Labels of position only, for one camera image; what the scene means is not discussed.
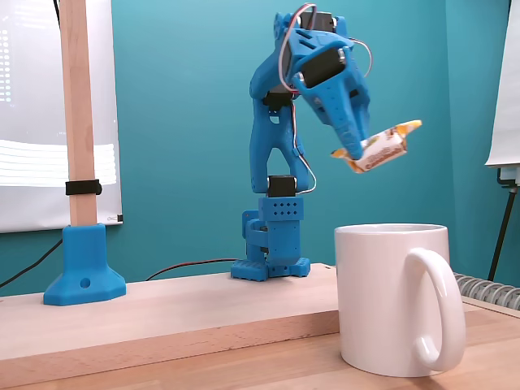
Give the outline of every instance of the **whiteboard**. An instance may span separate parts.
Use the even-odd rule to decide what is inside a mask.
[[[492,147],[486,165],[507,167],[520,164],[520,2],[511,4]]]
[[[122,215],[111,0],[87,0],[97,220]],[[0,0],[0,232],[70,223],[58,21],[51,0]]]

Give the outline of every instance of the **blue stand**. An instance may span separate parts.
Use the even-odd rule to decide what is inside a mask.
[[[233,263],[231,276],[258,282],[278,276],[307,276],[310,260],[300,257],[302,220],[301,197],[260,198],[258,210],[242,215],[247,259]]]
[[[63,229],[63,273],[43,294],[45,305],[108,301],[126,294],[124,279],[106,262],[106,227]]]

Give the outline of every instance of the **candy bar wrapper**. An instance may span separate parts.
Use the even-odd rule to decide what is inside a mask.
[[[363,156],[358,160],[351,159],[346,149],[338,149],[331,156],[344,159],[356,173],[368,172],[406,154],[406,136],[422,124],[420,120],[412,120],[367,138],[362,141]]]

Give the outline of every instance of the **coffee mug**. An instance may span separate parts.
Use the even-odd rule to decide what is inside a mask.
[[[461,361],[466,321],[446,227],[338,227],[335,243],[341,356],[348,364],[418,377]]]

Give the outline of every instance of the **projector screen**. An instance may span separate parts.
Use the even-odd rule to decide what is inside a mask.
[[[122,221],[111,0],[88,0],[97,220]],[[50,0],[0,1],[0,232],[70,223],[58,20]]]

